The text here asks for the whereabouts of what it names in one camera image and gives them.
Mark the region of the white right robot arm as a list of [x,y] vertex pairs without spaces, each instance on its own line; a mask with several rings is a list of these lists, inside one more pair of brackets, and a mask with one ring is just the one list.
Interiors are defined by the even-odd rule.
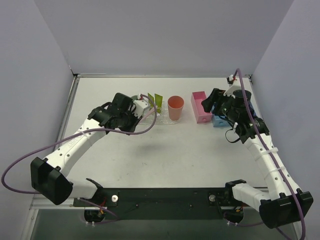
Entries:
[[214,88],[201,105],[206,113],[222,117],[233,127],[241,143],[251,153],[268,189],[262,192],[239,179],[225,184],[226,196],[229,201],[239,201],[254,208],[262,222],[274,229],[300,221],[314,199],[290,177],[267,125],[251,106],[251,95],[251,92],[240,89],[226,95],[224,90]]

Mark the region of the pink organizer box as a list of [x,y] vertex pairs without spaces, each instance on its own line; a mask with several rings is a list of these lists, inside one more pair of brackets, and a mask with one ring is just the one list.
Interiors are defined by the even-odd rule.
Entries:
[[202,106],[202,101],[207,98],[204,91],[197,91],[191,94],[191,105],[197,124],[207,124],[212,121],[212,114],[205,112]]

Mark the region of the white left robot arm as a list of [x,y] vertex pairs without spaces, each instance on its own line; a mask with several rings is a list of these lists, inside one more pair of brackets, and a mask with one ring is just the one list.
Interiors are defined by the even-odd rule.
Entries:
[[148,107],[142,96],[134,100],[116,93],[111,102],[90,112],[75,137],[70,137],[45,158],[36,157],[31,162],[31,186],[55,205],[63,203],[75,189],[67,176],[76,162],[110,130],[133,133]]

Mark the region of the yellow toothpaste tube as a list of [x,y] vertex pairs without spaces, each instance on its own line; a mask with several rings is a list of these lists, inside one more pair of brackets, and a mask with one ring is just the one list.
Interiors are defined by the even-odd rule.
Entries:
[[163,96],[155,93],[154,100],[156,105],[156,112],[160,114],[162,112]]
[[151,95],[150,93],[147,94],[148,96],[148,103],[150,105],[151,108],[154,107],[155,102],[155,97],[153,95]]

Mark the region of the orange plastic cup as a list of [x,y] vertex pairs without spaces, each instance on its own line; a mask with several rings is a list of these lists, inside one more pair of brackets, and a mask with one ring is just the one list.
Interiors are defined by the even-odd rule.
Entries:
[[185,104],[184,99],[177,95],[171,96],[168,99],[167,101],[168,114],[169,114],[169,118],[172,121],[177,121],[180,119],[184,104]]

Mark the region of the light blue organizer box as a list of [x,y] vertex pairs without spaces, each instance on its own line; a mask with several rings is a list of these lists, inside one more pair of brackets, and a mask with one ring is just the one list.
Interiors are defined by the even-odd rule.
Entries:
[[216,107],[216,104],[214,103],[211,109],[212,113],[212,125],[214,128],[223,128],[230,126],[229,123],[225,120],[223,120],[220,116],[214,114],[214,109]]

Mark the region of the large clear textured tray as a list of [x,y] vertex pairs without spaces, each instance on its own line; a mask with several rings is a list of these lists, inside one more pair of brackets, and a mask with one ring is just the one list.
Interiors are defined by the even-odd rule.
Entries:
[[[154,121],[155,113],[153,109],[148,109],[144,112],[141,121],[138,123],[139,125],[151,125]],[[172,120],[169,116],[169,108],[168,104],[163,101],[161,105],[161,112],[157,113],[156,117],[156,125],[175,125],[178,124],[182,118],[178,120]]]

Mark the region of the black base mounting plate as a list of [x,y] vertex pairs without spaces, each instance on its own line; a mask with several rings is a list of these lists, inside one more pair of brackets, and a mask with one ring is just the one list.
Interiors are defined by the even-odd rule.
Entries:
[[219,220],[244,218],[244,203],[232,200],[223,187],[103,188],[85,202],[85,219],[93,220]]

